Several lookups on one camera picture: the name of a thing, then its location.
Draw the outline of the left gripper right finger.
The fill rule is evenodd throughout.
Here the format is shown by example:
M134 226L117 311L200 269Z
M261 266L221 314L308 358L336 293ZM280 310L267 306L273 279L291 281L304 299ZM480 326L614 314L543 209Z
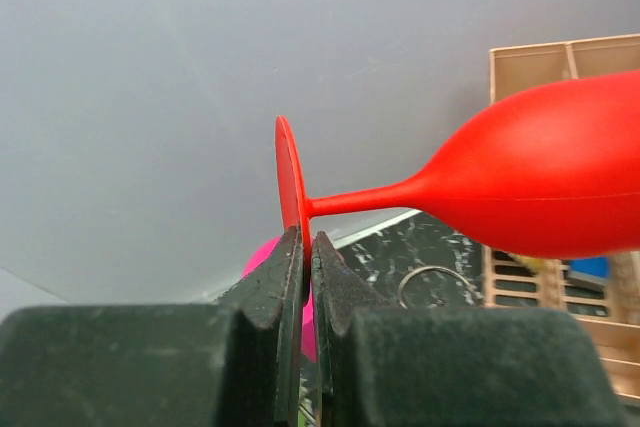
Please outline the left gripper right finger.
M313 242L325 426L623 426L586 330L550 309L399 307Z

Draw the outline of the red wine glass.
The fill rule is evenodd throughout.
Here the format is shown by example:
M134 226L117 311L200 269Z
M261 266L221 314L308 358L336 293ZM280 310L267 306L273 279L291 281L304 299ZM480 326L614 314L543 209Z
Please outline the red wine glass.
M506 97L467 121L416 174L310 198L288 121L275 122L281 215L411 208L494 249L546 259L639 246L639 75L566 80Z

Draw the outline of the magenta wine glass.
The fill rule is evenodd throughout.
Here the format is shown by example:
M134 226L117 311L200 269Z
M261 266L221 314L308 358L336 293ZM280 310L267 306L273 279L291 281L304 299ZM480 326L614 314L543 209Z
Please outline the magenta wine glass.
M242 277L249 275L255 268L264 262L271 255L278 242L279 238L276 237L263 243L246 262L242 272ZM315 342L314 309L312 296L309 296L302 314L301 353L311 362L316 362Z

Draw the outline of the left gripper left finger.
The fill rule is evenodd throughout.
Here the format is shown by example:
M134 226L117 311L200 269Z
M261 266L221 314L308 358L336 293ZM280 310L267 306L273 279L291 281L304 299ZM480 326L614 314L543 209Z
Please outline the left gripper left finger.
M42 306L1 325L5 426L294 426L304 247L212 303Z

